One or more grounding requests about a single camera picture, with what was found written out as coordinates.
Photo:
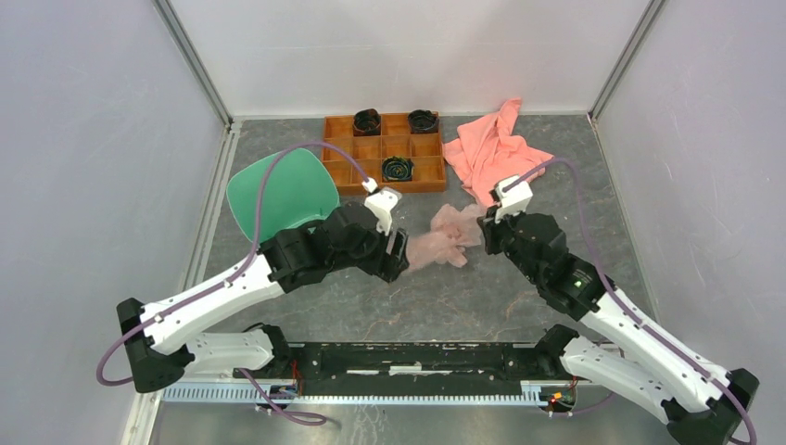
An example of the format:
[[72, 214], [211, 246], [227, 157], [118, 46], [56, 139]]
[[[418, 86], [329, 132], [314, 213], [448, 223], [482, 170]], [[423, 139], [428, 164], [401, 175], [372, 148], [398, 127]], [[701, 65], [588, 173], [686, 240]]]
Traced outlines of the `pink plastic trash bag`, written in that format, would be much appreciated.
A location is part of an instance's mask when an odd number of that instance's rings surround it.
[[406, 248], [409, 262], [407, 272], [422, 270], [430, 264], [450, 264], [462, 268], [468, 259], [465, 251], [480, 246], [481, 229], [477, 219], [485, 208], [470, 204], [461, 210], [450, 204], [443, 205], [430, 221], [430, 230], [411, 237]]

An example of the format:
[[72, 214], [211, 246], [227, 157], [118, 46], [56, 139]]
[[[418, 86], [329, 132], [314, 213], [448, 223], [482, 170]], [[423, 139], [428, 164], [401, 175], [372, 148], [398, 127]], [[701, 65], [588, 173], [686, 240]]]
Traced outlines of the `green plastic trash bin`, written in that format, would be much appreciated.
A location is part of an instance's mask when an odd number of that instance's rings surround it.
[[[264, 173], [274, 154], [236, 173], [227, 185], [230, 210], [244, 236], [254, 239], [257, 197]], [[306, 148], [287, 154], [274, 167], [263, 191], [259, 241], [304, 223], [325, 219], [340, 205], [339, 194], [327, 169]]]

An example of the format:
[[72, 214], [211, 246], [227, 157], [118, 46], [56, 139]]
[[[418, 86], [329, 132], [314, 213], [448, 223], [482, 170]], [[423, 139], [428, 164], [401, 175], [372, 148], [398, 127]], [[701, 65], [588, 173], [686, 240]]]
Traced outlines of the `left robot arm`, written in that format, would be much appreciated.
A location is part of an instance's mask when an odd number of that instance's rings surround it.
[[383, 231], [371, 210], [349, 203], [324, 220], [276, 233], [250, 258], [177, 296], [147, 304], [126, 299], [117, 314], [134, 389], [151, 393], [186, 375], [243, 369], [284, 375], [292, 353], [279, 327], [263, 324], [239, 333], [209, 328], [347, 268], [391, 283], [409, 266], [408, 240], [404, 230]]

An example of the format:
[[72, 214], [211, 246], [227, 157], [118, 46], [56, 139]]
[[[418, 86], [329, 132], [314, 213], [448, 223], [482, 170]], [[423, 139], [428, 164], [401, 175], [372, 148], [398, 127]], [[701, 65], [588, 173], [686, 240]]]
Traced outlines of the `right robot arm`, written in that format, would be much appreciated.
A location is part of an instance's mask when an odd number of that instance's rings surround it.
[[759, 388], [746, 369], [728, 370], [691, 350], [636, 307], [595, 264], [569, 251], [551, 215], [499, 214], [478, 218], [488, 255], [501, 254], [547, 304], [615, 343], [602, 350], [558, 324], [537, 345], [535, 364], [548, 378], [565, 372], [601, 385], [662, 422], [679, 444], [730, 444], [739, 426], [757, 435], [749, 408]]

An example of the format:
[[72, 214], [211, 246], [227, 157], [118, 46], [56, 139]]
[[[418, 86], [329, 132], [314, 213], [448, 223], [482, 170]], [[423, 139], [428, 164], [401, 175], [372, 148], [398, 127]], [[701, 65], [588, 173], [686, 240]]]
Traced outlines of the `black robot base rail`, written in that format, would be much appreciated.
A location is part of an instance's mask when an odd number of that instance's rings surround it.
[[557, 360], [528, 344], [289, 344], [256, 380], [284, 380], [302, 396], [512, 396], [524, 381], [571, 380]]

